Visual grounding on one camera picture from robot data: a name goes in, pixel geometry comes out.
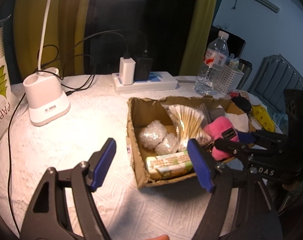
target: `black label on pink plush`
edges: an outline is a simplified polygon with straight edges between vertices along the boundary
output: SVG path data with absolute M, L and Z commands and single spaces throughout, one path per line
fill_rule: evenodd
M 231 138 L 234 138 L 237 134 L 233 128 L 229 128 L 227 131 L 221 133 L 224 139 L 230 140 Z

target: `table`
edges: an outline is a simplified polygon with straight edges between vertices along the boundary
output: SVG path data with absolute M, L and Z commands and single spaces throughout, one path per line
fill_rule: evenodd
M 81 86 L 88 76 L 66 77 L 64 84 Z M 25 211 L 45 170 L 73 168 L 100 150 L 108 137 L 117 142 L 117 152 L 104 185 L 94 194 L 98 211 L 113 240 L 143 240 L 168 234 L 172 240 L 191 239 L 205 212 L 210 194 L 197 178 L 162 187 L 137 189 L 127 156 L 127 101 L 130 97 L 160 99 L 167 96 L 197 97 L 191 83 L 180 83 L 172 91 L 116 95 L 111 75 L 97 75 L 92 87 L 72 94 L 68 114 L 42 127 L 31 124 L 26 111 L 11 127 L 11 197 L 15 217 L 21 227 Z M 12 87 L 21 97 L 22 84 Z M 7 135 L 0 141 L 0 215 L 16 232 L 7 199 Z M 236 206 L 237 190 L 222 233 L 229 232 Z M 74 232 L 82 235 L 71 195 L 67 204 Z

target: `white flexible lamp neck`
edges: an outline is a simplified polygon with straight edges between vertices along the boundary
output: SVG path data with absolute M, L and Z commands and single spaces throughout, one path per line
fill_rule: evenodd
M 43 29 L 42 29 L 42 37 L 41 37 L 41 45 L 40 45 L 40 48 L 39 48 L 39 56 L 38 56 L 38 64 L 37 64 L 37 69 L 38 70 L 42 70 L 41 69 L 41 63 L 42 63 L 42 55 L 43 55 L 43 47 L 44 47 L 48 12 L 50 10 L 50 2 L 51 2 L 51 0 L 47 0 L 46 8 L 45 8 L 45 15 L 44 15 Z

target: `bottle cap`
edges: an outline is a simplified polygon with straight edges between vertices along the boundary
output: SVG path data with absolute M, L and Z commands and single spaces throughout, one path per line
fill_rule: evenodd
M 229 34 L 223 31 L 218 32 L 218 36 L 225 38 L 226 40 L 229 38 Z

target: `plastic bottle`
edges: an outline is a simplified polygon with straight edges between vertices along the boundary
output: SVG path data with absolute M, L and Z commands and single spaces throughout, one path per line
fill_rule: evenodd
M 194 90 L 198 94 L 209 94 L 213 90 L 213 76 L 215 72 L 222 70 L 229 57 L 228 38 L 228 33 L 219 31 L 218 38 L 209 43 L 194 85 Z

